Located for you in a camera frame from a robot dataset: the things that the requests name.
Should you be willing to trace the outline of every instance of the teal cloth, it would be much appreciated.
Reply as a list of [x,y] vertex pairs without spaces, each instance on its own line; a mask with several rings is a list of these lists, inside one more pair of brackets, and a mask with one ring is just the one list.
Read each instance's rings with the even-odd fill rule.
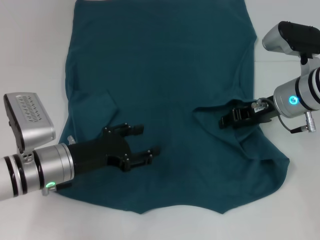
[[224,213],[275,192],[289,160],[258,126],[219,129],[253,99],[255,31],[243,0],[108,0],[75,4],[61,142],[106,125],[144,124],[133,152],[152,165],[76,176],[61,194],[144,213],[192,205]]

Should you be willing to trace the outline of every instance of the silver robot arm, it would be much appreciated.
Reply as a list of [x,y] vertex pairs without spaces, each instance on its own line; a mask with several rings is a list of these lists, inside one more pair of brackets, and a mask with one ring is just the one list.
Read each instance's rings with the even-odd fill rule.
[[[301,75],[278,86],[273,96],[233,108],[221,118],[220,128],[268,123],[271,118],[278,117],[292,134],[315,132],[311,112],[320,110],[320,59],[316,57],[320,54],[320,31],[312,26],[282,21],[265,35],[262,45],[267,51],[299,56]],[[306,125],[289,129],[280,115],[286,118],[305,115]]]
[[0,201],[42,190],[70,187],[80,174],[113,166],[128,172],[149,165],[160,154],[158,147],[132,153],[126,136],[140,135],[143,125],[106,126],[97,139],[40,147],[56,137],[55,128],[38,95],[31,92],[5,94],[4,105],[16,139],[17,154],[0,158]]

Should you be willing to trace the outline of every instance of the white background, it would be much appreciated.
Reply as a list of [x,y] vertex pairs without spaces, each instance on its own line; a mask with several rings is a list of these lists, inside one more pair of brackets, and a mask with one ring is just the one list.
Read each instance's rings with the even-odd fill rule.
[[[36,92],[59,139],[67,119],[65,60],[75,0],[0,0],[0,96]],[[258,35],[255,96],[300,74],[299,59],[267,52],[263,36],[280,21],[320,29],[318,0],[247,0]],[[16,152],[15,139],[0,104],[0,156]],[[313,114],[320,126],[320,112]],[[291,127],[304,118],[285,119]],[[278,120],[262,125],[265,135],[291,160],[285,183],[276,193],[224,215],[172,206],[139,215],[95,206],[57,194],[41,193],[0,202],[0,239],[108,240],[318,240],[320,239],[320,132],[288,133]]]

